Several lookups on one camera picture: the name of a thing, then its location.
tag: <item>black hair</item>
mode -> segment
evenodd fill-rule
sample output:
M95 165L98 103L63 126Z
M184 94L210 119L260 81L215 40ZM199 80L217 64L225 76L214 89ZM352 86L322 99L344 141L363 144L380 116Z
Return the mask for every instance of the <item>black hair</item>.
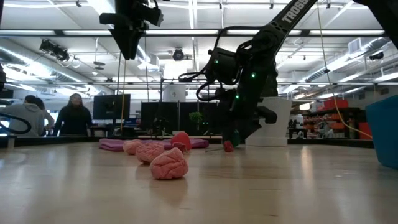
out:
M26 103L36 103L36 96L34 95L27 95L25 97Z
M78 93L74 93L74 94L72 94L72 95L69 96L69 102L68 102L67 106L73 106L73 104L72 104L72 98L73 98L74 96L77 96L77 97L80 98L79 107L83 107L83 99L81 98L80 94L78 94Z
M44 106L44 103L43 103L42 99L40 99L38 97L36 98L35 104L40 108L40 110L44 110L45 109L45 106Z

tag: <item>white cylinder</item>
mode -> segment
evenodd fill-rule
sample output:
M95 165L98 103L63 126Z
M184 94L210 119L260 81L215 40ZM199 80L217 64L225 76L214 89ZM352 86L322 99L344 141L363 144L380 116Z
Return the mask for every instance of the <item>white cylinder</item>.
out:
M185 102L185 85L167 85L163 91L164 102Z
M263 98L258 106L265 106L274 111L278 118L275 124L266 124L260 119L261 128L246 139L247 146L275 147L287 146L287 126L290 118L292 101L279 97Z

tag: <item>white container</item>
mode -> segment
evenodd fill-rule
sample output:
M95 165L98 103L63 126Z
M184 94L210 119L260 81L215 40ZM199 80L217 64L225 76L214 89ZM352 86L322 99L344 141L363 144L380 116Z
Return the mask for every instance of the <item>white container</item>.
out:
M251 134L246 139L246 146L283 147L287 146L287 128L290 118L292 101L279 97L263 98L258 106L265 106L274 111L278 118L275 124L266 124L265 119L260 119L262 128Z

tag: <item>potted plant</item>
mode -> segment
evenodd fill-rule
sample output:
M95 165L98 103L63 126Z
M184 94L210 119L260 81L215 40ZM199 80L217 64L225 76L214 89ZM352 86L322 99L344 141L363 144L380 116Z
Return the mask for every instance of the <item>potted plant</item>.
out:
M196 124L197 131L199 131L200 123L203 121L203 115L198 111L192 112L189 114L189 119Z

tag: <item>person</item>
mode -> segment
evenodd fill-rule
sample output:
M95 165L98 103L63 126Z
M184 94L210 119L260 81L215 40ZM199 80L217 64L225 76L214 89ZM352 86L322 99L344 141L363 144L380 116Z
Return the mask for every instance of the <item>person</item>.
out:
M40 110L43 111L44 119L46 119L48 122L47 125L44 127L44 129L45 130L51 129L55 124L55 120L54 118L52 118L51 114L47 112L47 110L45 109L42 99L36 98L36 105L40 108Z
M35 104L36 97L28 95L23 104L16 104L1 108L0 112L22 118L29 122L32 129L26 134L14 134L23 137L39 137L44 129L44 115L42 110ZM26 124L16 119L10 120L10 129L16 131L26 130Z
M87 127L92 125L90 112L83 106L81 96L75 93L69 97L68 104L61 109L53 135L56 136L60 130L60 136L87 136Z

